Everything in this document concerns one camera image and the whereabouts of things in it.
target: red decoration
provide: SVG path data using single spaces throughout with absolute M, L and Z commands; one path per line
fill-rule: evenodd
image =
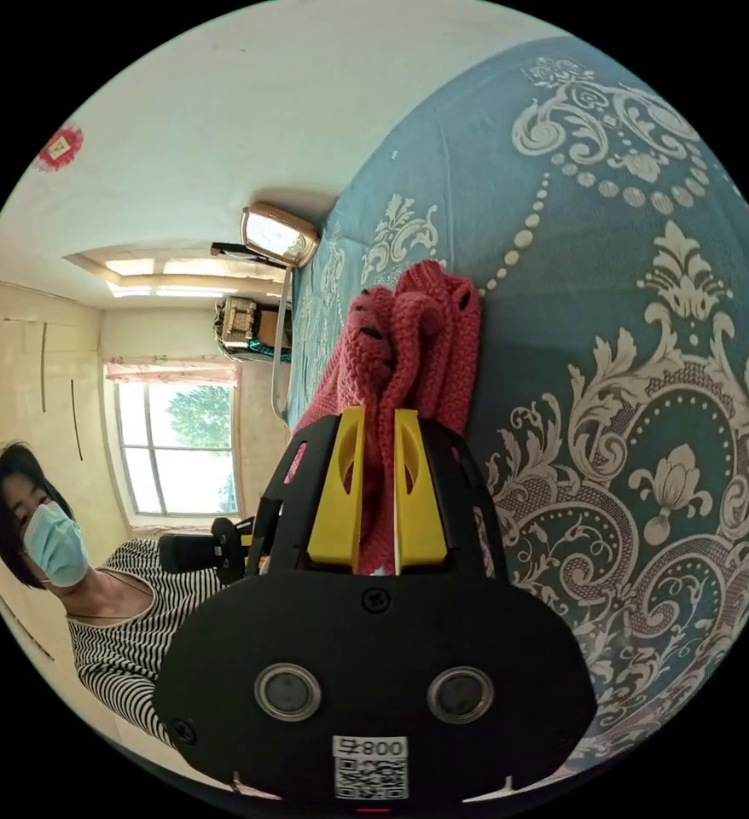
M 39 152 L 33 163 L 40 171 L 60 171 L 76 159 L 84 134 L 75 125 L 63 125 Z

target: bed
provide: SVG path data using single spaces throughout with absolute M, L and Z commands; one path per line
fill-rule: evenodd
M 564 778 L 672 717 L 749 614 L 749 206 L 587 44 L 496 55 L 394 129 L 295 275 L 290 427 L 351 299 L 423 258 L 481 288 L 467 440 L 513 581 L 594 678 Z

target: screw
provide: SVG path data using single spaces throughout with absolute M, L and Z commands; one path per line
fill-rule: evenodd
M 392 604 L 392 598 L 385 589 L 366 589 L 361 600 L 369 614 L 383 614 Z
M 173 720 L 171 724 L 172 733 L 175 734 L 176 739 L 184 745 L 194 745 L 197 737 L 192 725 L 185 723 L 182 719 Z

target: black and white striped shirt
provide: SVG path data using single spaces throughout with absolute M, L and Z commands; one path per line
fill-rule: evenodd
M 184 619 L 223 587 L 214 569 L 167 574 L 155 541 L 124 543 L 100 568 L 130 574 L 153 590 L 153 602 L 137 617 L 108 626 L 68 619 L 76 671 L 105 706 L 171 745 L 153 710 L 153 690 L 170 640 Z

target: surgical mask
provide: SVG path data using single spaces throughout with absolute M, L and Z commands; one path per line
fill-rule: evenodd
M 23 537 L 31 560 L 54 586 L 74 586 L 87 574 L 90 563 L 75 520 L 58 503 L 41 504 L 30 519 Z

